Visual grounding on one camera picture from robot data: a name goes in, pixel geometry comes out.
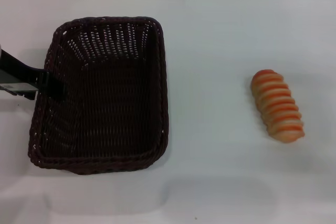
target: white tabletop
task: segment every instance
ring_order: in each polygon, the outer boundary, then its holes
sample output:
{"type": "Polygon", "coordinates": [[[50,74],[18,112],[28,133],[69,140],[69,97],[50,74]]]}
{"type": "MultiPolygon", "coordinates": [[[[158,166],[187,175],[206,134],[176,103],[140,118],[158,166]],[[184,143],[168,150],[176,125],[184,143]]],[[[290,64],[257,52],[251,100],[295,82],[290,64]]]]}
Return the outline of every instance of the white tabletop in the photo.
{"type": "Polygon", "coordinates": [[[150,16],[164,31],[170,134],[146,170],[79,176],[27,156],[34,101],[0,92],[1,224],[335,223],[336,0],[0,0],[0,43],[43,67],[55,29],[150,16]],[[270,139],[251,77],[284,75],[306,137],[270,139]]]}

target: wicker basket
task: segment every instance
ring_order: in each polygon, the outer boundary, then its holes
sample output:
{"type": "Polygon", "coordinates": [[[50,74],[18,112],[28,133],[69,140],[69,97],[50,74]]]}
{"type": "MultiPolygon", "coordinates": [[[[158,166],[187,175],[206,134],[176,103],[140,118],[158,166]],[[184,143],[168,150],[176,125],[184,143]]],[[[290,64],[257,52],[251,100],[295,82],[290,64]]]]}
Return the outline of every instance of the wicker basket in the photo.
{"type": "Polygon", "coordinates": [[[67,22],[54,33],[45,69],[66,85],[59,102],[39,93],[28,156],[76,174],[144,169],[168,142],[161,25],[148,17],[67,22]]]}

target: white table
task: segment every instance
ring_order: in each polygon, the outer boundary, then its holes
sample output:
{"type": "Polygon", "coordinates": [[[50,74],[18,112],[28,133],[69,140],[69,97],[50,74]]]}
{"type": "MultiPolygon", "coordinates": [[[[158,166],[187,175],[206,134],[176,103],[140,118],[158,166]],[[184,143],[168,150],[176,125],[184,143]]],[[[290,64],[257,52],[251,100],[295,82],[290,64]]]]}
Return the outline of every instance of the white table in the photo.
{"type": "Polygon", "coordinates": [[[55,29],[151,16],[165,38],[170,134],[146,170],[79,176],[27,157],[34,102],[0,92],[0,223],[325,224],[336,220],[336,0],[0,0],[0,43],[43,67],[55,29]],[[272,68],[306,137],[270,139],[248,89],[272,68]]]}

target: dark brown wicker basket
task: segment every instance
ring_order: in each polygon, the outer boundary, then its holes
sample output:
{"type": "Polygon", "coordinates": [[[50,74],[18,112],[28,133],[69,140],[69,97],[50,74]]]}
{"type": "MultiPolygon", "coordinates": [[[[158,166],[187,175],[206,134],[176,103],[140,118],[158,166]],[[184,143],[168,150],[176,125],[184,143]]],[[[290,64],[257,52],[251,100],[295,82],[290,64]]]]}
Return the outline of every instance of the dark brown wicker basket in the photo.
{"type": "Polygon", "coordinates": [[[63,81],[61,102],[39,93],[28,156],[77,174],[144,169],[168,142],[161,25],[148,17],[67,22],[54,33],[45,69],[63,81]]]}

